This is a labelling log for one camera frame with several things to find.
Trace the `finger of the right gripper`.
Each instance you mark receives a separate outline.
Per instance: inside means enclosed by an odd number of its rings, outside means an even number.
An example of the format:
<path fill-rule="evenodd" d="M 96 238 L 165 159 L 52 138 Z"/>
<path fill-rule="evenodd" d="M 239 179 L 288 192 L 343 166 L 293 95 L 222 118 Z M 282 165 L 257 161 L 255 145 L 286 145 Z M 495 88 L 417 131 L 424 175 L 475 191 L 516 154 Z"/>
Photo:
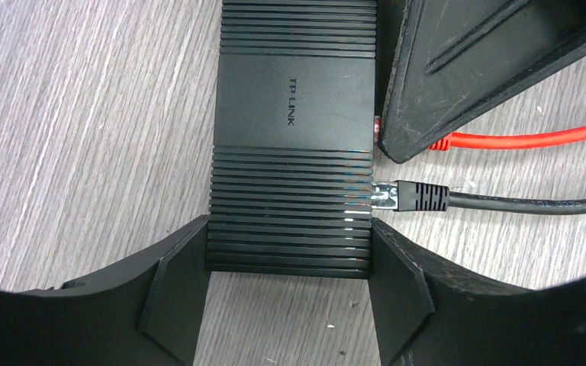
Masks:
<path fill-rule="evenodd" d="M 378 148 L 404 163 L 586 56 L 586 1 L 380 1 Z"/>

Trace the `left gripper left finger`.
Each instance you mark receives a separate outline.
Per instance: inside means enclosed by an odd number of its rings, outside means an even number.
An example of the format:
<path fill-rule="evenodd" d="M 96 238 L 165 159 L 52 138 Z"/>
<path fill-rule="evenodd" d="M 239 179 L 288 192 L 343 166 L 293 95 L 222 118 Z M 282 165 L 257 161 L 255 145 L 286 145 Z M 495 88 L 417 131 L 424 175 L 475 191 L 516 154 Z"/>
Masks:
<path fill-rule="evenodd" d="M 0 291 L 0 365 L 190 365 L 208 218 L 57 289 Z"/>

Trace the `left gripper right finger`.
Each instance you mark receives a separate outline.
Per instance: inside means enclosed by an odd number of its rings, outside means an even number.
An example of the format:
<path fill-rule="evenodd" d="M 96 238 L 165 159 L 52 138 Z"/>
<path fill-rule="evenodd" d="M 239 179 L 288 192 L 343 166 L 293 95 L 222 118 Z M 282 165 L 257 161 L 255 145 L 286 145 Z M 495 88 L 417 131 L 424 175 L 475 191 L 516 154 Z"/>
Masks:
<path fill-rule="evenodd" d="M 586 278 L 530 290 L 372 222 L 368 280 L 383 365 L 586 365 Z"/>

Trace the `black ribbed network switch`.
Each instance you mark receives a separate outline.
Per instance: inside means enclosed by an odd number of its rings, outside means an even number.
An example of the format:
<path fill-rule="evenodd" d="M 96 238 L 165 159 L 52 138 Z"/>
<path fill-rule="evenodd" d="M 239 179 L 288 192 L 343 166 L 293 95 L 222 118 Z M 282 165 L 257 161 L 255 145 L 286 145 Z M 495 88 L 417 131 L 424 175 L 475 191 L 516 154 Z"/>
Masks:
<path fill-rule="evenodd" d="M 369 276 L 374 1 L 225 1 L 206 264 Z"/>

